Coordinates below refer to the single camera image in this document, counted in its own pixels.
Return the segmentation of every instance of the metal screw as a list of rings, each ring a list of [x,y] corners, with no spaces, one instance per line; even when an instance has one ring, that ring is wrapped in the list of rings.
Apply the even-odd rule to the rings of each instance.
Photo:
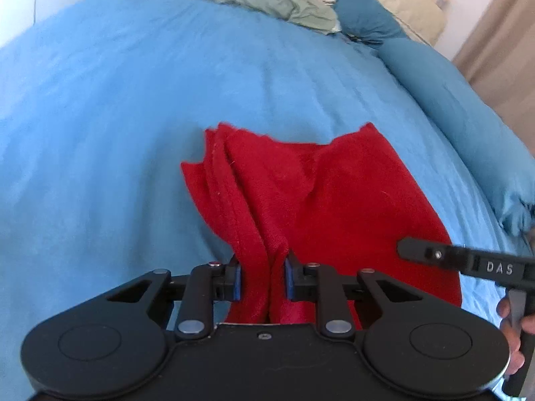
[[[273,336],[271,336],[271,333],[263,332],[258,334],[258,338],[261,341],[269,341]]]
[[[204,323],[199,320],[184,320],[178,324],[178,329],[187,335],[196,335],[204,330]]]
[[[351,323],[346,320],[331,320],[325,325],[328,331],[337,335],[343,335],[349,332],[352,327]]]

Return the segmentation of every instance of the red fabric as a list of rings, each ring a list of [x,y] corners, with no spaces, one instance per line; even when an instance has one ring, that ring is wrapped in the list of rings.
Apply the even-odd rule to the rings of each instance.
[[[450,243],[446,229],[389,142],[368,123],[328,145],[277,142],[220,124],[202,163],[183,163],[204,220],[242,265],[242,299],[227,321],[314,321],[314,306],[285,299],[284,259],[371,267],[461,304],[458,274],[400,259],[405,236]]]

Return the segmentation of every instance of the curtain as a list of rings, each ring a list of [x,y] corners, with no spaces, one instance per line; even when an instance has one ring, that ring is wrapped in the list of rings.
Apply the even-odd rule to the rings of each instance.
[[[535,0],[493,0],[453,63],[535,153]]]

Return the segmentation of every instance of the black handheld tool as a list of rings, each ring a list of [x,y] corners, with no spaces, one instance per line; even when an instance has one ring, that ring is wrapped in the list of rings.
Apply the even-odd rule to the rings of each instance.
[[[488,321],[373,269],[285,264],[287,297],[314,302],[315,324],[214,326],[213,301],[240,299],[235,259],[154,270],[26,336],[31,400],[496,401],[509,348]]]
[[[517,373],[505,381],[502,389],[512,397],[528,397],[533,394],[535,336],[522,331],[520,320],[525,315],[535,313],[535,259],[448,246],[415,238],[399,241],[398,254],[408,261],[492,280],[507,289],[511,301],[511,325],[520,334],[520,351],[526,361]]]

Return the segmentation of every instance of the teal pillow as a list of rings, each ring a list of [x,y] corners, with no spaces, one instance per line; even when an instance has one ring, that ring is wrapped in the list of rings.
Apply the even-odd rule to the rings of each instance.
[[[378,55],[457,150],[503,228],[527,232],[535,224],[535,159],[526,146],[432,47],[391,39]]]
[[[334,11],[342,33],[372,48],[380,47],[385,39],[407,37],[392,14],[377,0],[336,0]]]

